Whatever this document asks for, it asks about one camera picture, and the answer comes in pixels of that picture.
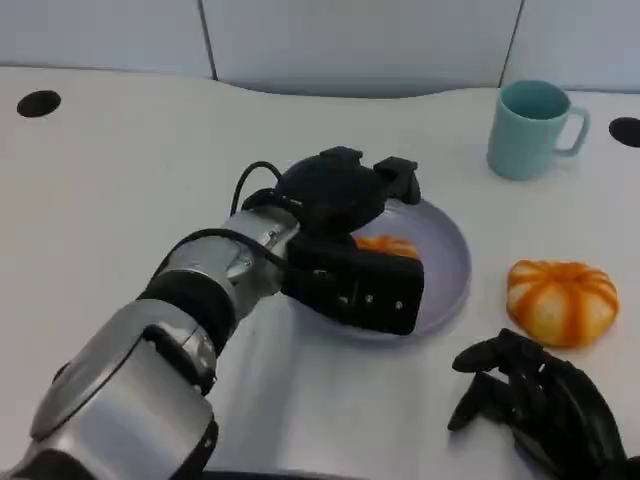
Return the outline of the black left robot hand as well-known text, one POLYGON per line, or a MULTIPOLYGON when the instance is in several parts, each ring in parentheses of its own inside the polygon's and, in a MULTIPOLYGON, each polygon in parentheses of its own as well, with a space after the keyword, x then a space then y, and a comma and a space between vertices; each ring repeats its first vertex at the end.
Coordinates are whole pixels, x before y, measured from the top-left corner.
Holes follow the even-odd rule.
POLYGON ((295 163, 274 187, 248 196, 242 208, 279 208, 303 231, 340 236, 380 216, 389 199, 406 205, 420 202, 416 162, 391 156, 367 167, 362 157, 362 151, 345 146, 324 150, 295 163))

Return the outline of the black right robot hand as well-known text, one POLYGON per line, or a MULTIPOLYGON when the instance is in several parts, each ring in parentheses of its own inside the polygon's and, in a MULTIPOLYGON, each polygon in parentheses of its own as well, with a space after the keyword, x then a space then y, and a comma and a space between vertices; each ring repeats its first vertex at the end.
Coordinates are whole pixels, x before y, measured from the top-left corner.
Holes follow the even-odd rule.
POLYGON ((483 417, 507 426, 516 448, 555 479, 636 479, 616 419, 590 377, 509 329, 459 353, 452 367, 473 379, 448 423, 483 417))

